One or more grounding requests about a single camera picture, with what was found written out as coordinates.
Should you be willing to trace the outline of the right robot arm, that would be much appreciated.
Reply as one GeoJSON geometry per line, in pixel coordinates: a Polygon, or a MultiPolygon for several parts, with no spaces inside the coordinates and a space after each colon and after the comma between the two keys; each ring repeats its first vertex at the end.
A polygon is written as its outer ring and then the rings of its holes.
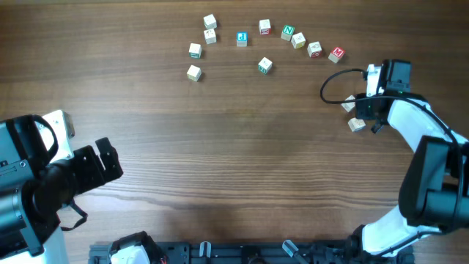
{"type": "Polygon", "coordinates": [[[375,120],[373,132],[389,125],[413,151],[398,204],[358,233],[360,250],[391,258],[416,241],[468,227],[468,140],[410,91],[409,62],[387,59],[363,71],[366,92],[355,97],[360,120],[375,120]]]}

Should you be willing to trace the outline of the wooden block green letter side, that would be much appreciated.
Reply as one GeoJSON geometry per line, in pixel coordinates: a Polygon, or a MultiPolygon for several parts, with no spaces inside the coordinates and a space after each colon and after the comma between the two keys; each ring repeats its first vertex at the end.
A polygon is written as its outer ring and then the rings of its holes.
{"type": "Polygon", "coordinates": [[[261,59],[261,61],[258,64],[258,70],[267,75],[267,73],[270,71],[270,69],[273,66],[273,62],[270,61],[267,57],[264,57],[261,59]]]}

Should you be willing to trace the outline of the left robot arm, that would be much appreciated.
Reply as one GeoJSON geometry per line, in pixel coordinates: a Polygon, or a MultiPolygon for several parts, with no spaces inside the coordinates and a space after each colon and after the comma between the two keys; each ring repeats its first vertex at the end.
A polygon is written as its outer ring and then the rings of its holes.
{"type": "Polygon", "coordinates": [[[80,215],[74,226],[80,227],[88,215],[74,198],[123,174],[108,138],[75,150],[70,159],[56,160],[59,140],[53,136],[47,147],[40,125],[52,128],[35,114],[1,122],[2,259],[24,252],[32,257],[44,254],[47,240],[64,230],[58,211],[71,207],[80,215]]]}

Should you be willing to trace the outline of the red letter U block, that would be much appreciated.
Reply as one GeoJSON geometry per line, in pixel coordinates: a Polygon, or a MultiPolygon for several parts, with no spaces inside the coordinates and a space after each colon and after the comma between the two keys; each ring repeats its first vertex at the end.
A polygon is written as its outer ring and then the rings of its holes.
{"type": "Polygon", "coordinates": [[[347,124],[349,125],[349,128],[352,132],[356,132],[356,131],[359,131],[363,128],[366,127],[366,123],[363,121],[363,120],[360,120],[360,119],[357,119],[355,117],[353,117],[352,119],[350,119],[347,124]]]}

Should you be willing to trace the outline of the wooden block with picture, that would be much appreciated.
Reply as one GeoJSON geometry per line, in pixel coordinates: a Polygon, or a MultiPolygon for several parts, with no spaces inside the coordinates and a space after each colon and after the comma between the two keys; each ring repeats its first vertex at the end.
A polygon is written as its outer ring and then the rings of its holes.
{"type": "Polygon", "coordinates": [[[346,103],[342,103],[341,106],[342,108],[347,112],[350,113],[354,108],[355,108],[355,102],[354,102],[355,97],[353,95],[349,96],[346,98],[346,103]]]}

